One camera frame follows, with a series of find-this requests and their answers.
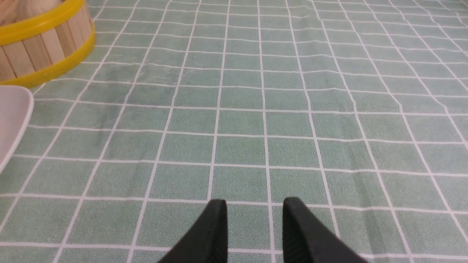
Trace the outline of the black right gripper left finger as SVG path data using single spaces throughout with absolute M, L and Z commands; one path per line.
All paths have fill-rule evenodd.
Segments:
M 186 234 L 162 257 L 160 263 L 226 263 L 229 256 L 227 204 L 208 202 Z

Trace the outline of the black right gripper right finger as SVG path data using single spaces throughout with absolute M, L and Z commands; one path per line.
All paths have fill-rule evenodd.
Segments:
M 365 263 L 298 198 L 283 202 L 283 260 L 285 263 Z

